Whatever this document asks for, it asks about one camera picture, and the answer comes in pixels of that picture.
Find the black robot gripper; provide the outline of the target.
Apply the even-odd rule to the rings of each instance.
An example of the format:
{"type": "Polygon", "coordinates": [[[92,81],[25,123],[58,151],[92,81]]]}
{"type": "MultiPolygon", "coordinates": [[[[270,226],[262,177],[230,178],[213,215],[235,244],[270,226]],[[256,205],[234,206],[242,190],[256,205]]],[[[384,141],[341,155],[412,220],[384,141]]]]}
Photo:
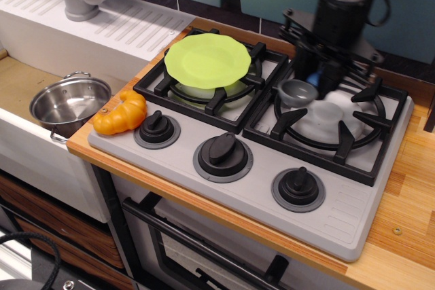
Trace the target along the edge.
{"type": "Polygon", "coordinates": [[[289,8],[280,37],[296,46],[295,78],[306,81],[321,69],[319,98],[337,89],[353,61],[377,65],[383,57],[364,38],[373,0],[318,0],[314,14],[289,8]]]}

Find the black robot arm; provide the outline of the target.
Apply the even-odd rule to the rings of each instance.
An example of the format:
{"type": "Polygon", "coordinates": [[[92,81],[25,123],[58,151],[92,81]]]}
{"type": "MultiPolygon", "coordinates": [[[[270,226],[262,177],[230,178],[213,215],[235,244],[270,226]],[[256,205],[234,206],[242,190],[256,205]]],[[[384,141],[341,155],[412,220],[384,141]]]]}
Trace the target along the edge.
{"type": "Polygon", "coordinates": [[[383,58],[364,38],[365,26],[383,26],[390,0],[318,0],[314,14],[284,11],[279,35],[295,45],[296,79],[315,86],[319,98],[350,75],[366,79],[383,58]]]}

